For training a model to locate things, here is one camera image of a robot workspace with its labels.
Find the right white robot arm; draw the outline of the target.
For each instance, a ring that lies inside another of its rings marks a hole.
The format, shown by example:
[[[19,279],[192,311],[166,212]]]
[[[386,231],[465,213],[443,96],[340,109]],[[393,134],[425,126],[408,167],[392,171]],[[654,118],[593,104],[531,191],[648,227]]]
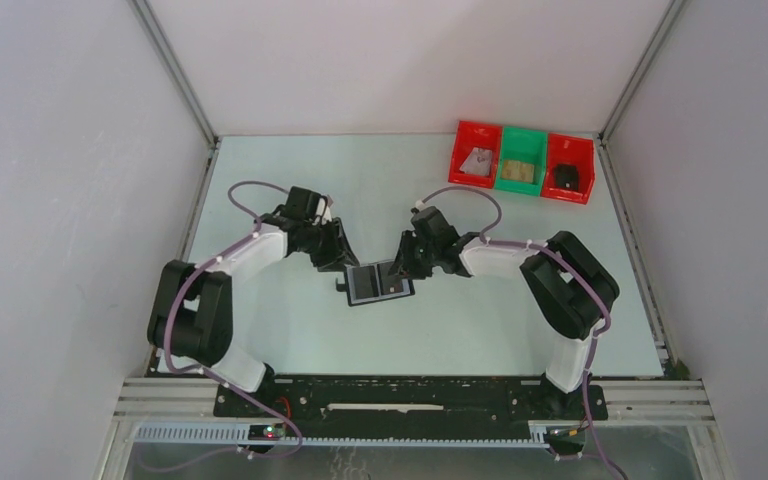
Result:
[[[620,295],[614,277],[569,231],[544,242],[498,240],[485,232],[459,233],[434,206],[415,207],[402,232],[390,274],[423,280],[439,268],[465,278],[523,281],[555,333],[541,392],[545,411],[566,418],[582,403],[599,337],[611,326]]]

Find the black leather card holder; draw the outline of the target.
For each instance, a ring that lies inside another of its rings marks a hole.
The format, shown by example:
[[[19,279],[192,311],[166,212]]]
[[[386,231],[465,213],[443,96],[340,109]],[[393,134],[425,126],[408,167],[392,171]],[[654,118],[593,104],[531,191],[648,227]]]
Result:
[[[393,260],[347,267],[335,280],[335,289],[345,295],[350,307],[370,305],[413,296],[413,281],[391,274]]]

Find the thin white credit card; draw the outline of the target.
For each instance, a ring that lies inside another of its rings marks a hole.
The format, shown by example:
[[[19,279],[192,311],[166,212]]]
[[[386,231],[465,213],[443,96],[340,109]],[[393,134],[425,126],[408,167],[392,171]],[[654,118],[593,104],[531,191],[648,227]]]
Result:
[[[491,163],[491,151],[475,148],[470,152],[470,154],[461,164],[459,171],[467,175],[486,177],[488,175]]]

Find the black VIP card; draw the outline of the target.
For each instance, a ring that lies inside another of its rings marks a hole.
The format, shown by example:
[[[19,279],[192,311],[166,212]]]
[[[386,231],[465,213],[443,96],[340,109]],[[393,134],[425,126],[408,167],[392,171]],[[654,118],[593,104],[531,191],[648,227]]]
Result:
[[[413,294],[410,281],[398,272],[391,273],[391,262],[381,262],[377,265],[379,290],[382,297],[398,298]]]

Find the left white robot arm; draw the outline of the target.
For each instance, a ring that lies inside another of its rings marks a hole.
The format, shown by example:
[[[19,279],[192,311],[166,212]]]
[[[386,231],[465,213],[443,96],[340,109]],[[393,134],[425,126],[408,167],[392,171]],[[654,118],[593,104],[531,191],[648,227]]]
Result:
[[[233,289],[294,253],[319,272],[341,272],[359,261],[329,196],[293,186],[272,211],[257,214],[251,230],[203,262],[168,262],[161,271],[147,339],[169,372],[198,373],[239,389],[238,404],[264,416],[276,403],[264,380],[272,368],[235,339]]]

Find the orange card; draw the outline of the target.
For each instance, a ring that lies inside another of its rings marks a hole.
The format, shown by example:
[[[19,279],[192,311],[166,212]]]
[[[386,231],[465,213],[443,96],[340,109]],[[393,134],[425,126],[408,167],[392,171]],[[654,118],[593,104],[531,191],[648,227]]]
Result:
[[[501,178],[509,181],[524,182],[527,170],[518,160],[506,159],[502,165]]]

